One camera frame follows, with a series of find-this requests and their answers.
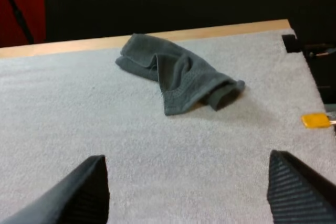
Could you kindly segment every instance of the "black cable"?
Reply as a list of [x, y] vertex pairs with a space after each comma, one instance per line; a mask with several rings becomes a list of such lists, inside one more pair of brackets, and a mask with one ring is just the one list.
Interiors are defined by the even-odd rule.
[[13, 14], [15, 16], [16, 22], [19, 24], [21, 27], [23, 33], [25, 34], [28, 43], [29, 44], [34, 44], [34, 38], [27, 26], [26, 19], [23, 16], [21, 10], [17, 7], [16, 3], [14, 0], [8, 0], [10, 5], [12, 6]]

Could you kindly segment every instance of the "wooden table edge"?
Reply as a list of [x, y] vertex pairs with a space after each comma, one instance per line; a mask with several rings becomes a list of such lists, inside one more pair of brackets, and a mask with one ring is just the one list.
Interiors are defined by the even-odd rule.
[[[238, 34], [257, 33], [268, 30], [279, 30], [290, 28], [286, 19], [272, 20], [265, 22], [254, 22], [238, 25], [215, 26], [177, 31], [164, 31], [152, 33], [151, 35], [171, 41], [190, 39], [203, 39], [212, 37], [223, 37]], [[122, 47], [130, 38], [127, 36], [71, 40], [53, 43], [25, 45], [17, 47], [0, 48], [0, 58], [30, 57], [38, 55], [55, 54], [60, 52], [73, 52], [84, 50], [96, 50], [104, 48]]]

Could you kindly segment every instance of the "gray towel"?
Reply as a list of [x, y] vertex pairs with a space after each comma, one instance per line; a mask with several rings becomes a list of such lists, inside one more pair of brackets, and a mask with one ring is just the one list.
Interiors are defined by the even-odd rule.
[[133, 34], [116, 64], [159, 82], [166, 115], [182, 114], [198, 101], [219, 110], [233, 102], [245, 86], [189, 50], [149, 35]]

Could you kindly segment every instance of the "red object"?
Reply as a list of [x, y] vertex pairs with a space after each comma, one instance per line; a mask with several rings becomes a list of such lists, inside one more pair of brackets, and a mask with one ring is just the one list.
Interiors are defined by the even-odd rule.
[[[46, 39], [46, 16], [44, 0], [15, 0], [22, 11], [34, 43]], [[0, 0], [0, 47], [27, 44], [27, 39], [17, 24], [8, 0]]]

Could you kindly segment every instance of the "yellow object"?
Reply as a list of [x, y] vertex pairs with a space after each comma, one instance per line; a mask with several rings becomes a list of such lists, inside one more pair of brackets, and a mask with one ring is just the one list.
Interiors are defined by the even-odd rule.
[[303, 115], [301, 119], [307, 128], [325, 128], [331, 125], [329, 118], [324, 113]]

